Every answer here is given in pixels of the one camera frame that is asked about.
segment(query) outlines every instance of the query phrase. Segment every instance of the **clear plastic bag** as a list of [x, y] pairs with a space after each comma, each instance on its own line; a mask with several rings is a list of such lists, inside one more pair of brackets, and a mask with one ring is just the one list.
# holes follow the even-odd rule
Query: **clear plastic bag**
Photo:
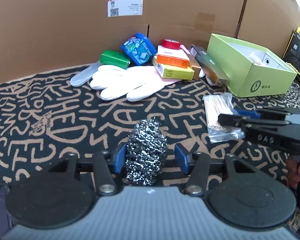
[[238, 112], [233, 108], [231, 100], [231, 93], [203, 96], [208, 134], [211, 143], [244, 138], [244, 133], [240, 128], [224, 127], [218, 122], [219, 114], [238, 115]]

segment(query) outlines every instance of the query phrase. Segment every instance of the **orange and white box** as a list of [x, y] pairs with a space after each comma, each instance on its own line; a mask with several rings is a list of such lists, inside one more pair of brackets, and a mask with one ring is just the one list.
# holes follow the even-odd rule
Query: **orange and white box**
[[158, 46], [157, 63], [188, 68], [190, 59], [182, 49], [168, 49]]

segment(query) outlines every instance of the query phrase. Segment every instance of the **ridged gray surface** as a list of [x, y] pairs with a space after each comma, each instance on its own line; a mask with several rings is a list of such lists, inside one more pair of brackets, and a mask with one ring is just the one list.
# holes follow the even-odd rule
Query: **ridged gray surface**
[[177, 187], [125, 187], [102, 197], [80, 221], [53, 230], [16, 226], [3, 240], [297, 240], [286, 228], [247, 232], [208, 210], [200, 198]]

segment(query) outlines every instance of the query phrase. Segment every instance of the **open green box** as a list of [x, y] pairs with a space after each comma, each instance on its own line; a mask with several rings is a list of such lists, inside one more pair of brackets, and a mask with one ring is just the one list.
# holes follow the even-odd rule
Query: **open green box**
[[295, 70], [269, 49], [212, 34], [208, 53], [230, 78], [228, 89], [237, 97], [284, 94], [295, 79]]

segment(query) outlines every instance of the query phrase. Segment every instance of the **blue plastic jar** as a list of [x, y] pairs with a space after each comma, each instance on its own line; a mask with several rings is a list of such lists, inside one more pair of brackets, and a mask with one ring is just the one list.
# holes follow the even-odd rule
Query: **blue plastic jar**
[[157, 54], [151, 41], [141, 33], [136, 33], [121, 45], [122, 51], [138, 66], [143, 65]]

